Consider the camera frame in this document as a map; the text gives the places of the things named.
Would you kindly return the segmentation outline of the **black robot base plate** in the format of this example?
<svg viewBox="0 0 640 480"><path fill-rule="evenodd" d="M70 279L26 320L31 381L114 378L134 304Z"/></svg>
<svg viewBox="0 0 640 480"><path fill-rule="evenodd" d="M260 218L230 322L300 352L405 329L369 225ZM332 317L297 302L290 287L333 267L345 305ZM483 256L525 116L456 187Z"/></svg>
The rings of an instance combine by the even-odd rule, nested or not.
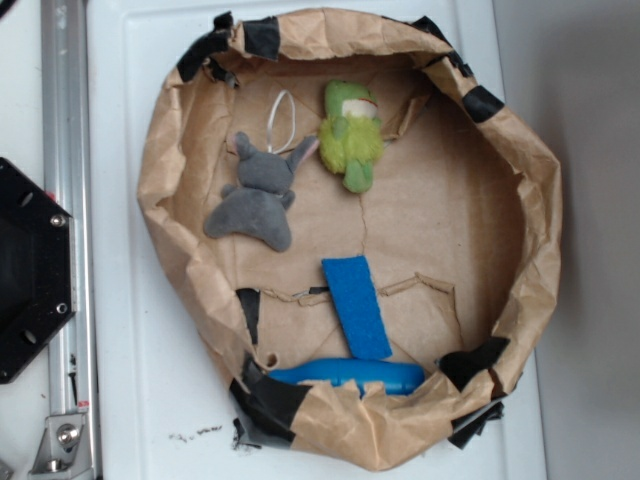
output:
<svg viewBox="0 0 640 480"><path fill-rule="evenodd" d="M1 160L1 383L13 382L74 315L71 216Z"/></svg>

